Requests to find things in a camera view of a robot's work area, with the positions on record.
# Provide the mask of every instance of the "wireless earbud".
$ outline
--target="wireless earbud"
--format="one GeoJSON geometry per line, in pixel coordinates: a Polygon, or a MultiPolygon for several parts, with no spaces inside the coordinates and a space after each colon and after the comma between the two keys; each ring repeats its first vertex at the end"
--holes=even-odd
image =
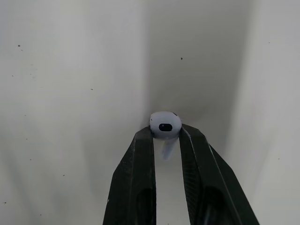
{"type": "Polygon", "coordinates": [[[181,119],[173,112],[155,112],[150,116],[149,126],[154,138],[165,141],[162,157],[168,160],[182,127],[181,119]]]}

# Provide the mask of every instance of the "white wall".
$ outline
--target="white wall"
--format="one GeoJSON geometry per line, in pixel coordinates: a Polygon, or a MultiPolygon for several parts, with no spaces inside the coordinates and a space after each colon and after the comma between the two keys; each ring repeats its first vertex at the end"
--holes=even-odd
{"type": "Polygon", "coordinates": [[[261,224],[300,221],[299,10],[256,4],[225,151],[261,224]]]}
{"type": "MultiPolygon", "coordinates": [[[[299,9],[2,1],[1,224],[102,223],[113,171],[158,110],[206,134],[262,224],[297,224],[299,9]]],[[[180,152],[156,170],[157,224],[187,224],[180,152]]]]}

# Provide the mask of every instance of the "white earbud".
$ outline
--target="white earbud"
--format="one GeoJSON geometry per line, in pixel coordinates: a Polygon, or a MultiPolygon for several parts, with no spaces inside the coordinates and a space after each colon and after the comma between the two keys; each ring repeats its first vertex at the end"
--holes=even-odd
{"type": "Polygon", "coordinates": [[[149,126],[154,138],[165,141],[162,158],[168,160],[182,127],[179,116],[173,112],[155,112],[150,116],[149,126]]]}

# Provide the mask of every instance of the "earbud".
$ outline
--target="earbud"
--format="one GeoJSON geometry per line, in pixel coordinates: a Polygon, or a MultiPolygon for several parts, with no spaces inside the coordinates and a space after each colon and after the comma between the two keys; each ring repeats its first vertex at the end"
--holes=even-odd
{"type": "Polygon", "coordinates": [[[168,160],[182,127],[181,119],[173,112],[155,112],[150,116],[149,126],[154,138],[165,140],[162,158],[168,160]]]}

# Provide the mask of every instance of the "white surface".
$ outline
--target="white surface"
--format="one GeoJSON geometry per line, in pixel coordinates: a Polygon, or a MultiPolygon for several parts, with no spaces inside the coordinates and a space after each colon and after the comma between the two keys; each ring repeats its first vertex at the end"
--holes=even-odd
{"type": "MultiPolygon", "coordinates": [[[[299,11],[297,0],[2,1],[1,224],[101,224],[116,165],[162,110],[206,134],[261,224],[298,224],[299,11]]],[[[157,224],[188,224],[179,151],[156,170],[157,224]]]]}

